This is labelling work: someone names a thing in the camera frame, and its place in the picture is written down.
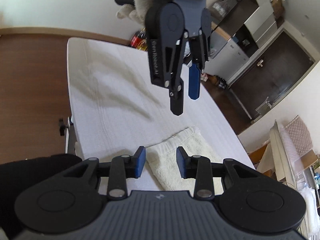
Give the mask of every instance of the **pink quilted fabric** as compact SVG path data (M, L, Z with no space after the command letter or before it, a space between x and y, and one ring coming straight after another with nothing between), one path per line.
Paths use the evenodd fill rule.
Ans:
M300 157L313 149L308 128L298 115L285 127L285 129L289 133Z

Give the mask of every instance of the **baseboard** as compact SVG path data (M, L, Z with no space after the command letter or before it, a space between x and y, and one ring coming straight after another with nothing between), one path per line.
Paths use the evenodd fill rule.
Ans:
M121 44L125 46L130 44L129 40L112 37L108 35L79 31L79 30L49 28L49 27L12 27L12 28L0 29L0 35L5 35L5 34L55 34L55 35L63 35L63 36L70 36L70 37L86 38L86 39L98 40L98 41L107 41L110 43Z

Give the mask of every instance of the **cream towel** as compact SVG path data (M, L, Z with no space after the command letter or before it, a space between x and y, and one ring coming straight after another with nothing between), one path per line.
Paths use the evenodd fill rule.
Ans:
M166 141L147 148L147 161L164 190L189 190L193 195L195 179L183 179L176 162L176 149L183 146L189 156L201 155L211 162L222 163L222 158L208 145L197 127L189 127ZM213 178L214 193L223 193L221 178Z

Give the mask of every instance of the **door handle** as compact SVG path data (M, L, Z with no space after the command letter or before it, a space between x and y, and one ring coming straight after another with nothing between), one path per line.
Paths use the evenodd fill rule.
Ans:
M258 67L263 67L263 65L262 65L263 61L264 61L264 60L261 59L261 60L257 63L257 66L258 66Z

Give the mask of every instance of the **white glove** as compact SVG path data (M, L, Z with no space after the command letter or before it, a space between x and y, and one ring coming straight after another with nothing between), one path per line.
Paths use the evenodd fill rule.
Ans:
M135 7L131 4L121 6L116 16L119 19L129 18L144 26L146 13L152 5L153 0L134 0Z

